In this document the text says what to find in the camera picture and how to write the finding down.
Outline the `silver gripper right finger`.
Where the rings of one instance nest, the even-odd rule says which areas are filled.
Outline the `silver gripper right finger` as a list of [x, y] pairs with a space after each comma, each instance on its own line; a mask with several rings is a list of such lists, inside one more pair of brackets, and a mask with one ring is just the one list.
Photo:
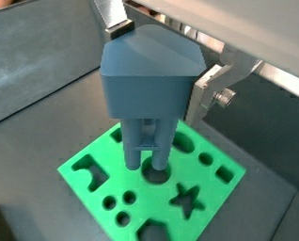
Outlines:
[[225, 44], [220, 54], [220, 64], [202, 74], [194, 82], [184, 121], [194, 127], [202, 120], [213, 104], [226, 107], [234, 92], [228, 88], [257, 69], [261, 60]]

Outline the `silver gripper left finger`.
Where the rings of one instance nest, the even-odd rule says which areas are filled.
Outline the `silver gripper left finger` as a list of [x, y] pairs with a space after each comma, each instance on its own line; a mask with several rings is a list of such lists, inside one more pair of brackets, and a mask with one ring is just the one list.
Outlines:
[[95, 18], [103, 28], [105, 40], [113, 40], [134, 29], [121, 0], [89, 0]]

